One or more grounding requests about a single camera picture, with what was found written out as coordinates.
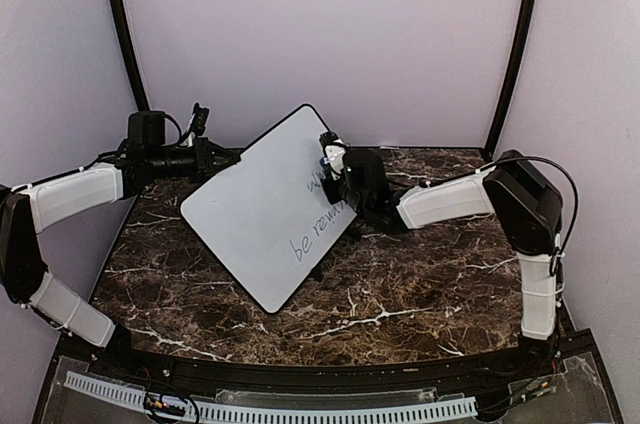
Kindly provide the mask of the white whiteboard black frame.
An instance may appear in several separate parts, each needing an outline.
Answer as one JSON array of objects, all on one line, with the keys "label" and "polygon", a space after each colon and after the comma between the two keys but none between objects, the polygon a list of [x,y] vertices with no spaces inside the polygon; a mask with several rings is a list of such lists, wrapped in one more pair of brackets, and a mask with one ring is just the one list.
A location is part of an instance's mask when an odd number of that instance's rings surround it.
[{"label": "white whiteboard black frame", "polygon": [[321,185],[319,137],[303,104],[266,131],[180,206],[185,222],[267,313],[280,311],[354,221]]}]

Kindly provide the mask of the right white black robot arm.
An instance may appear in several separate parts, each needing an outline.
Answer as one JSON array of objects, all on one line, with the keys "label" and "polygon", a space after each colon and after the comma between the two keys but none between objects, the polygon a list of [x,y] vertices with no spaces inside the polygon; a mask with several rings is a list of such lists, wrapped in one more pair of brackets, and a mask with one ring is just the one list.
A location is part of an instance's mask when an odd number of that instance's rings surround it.
[{"label": "right white black robot arm", "polygon": [[338,139],[322,145],[322,188],[332,204],[344,202],[370,227],[400,234],[438,222],[493,215],[515,252],[521,271],[521,334],[528,340],[510,357],[521,378],[549,360],[559,287],[563,199],[528,159],[508,151],[485,167],[437,183],[392,190],[380,156]]}]

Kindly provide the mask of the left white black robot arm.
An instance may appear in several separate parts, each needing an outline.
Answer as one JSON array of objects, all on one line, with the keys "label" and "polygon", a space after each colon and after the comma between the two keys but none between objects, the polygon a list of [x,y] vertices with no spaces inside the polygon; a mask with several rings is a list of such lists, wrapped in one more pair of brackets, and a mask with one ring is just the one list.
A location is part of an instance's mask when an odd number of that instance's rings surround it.
[{"label": "left white black robot arm", "polygon": [[188,127],[167,143],[166,125],[173,117],[138,111],[130,115],[127,136],[116,150],[66,173],[1,189],[1,285],[7,297],[103,349],[103,365],[120,380],[141,371],[140,356],[124,344],[129,331],[51,273],[38,236],[82,212],[138,196],[158,180],[202,183],[237,164],[239,152],[205,137],[208,115],[208,109],[195,105]]}]

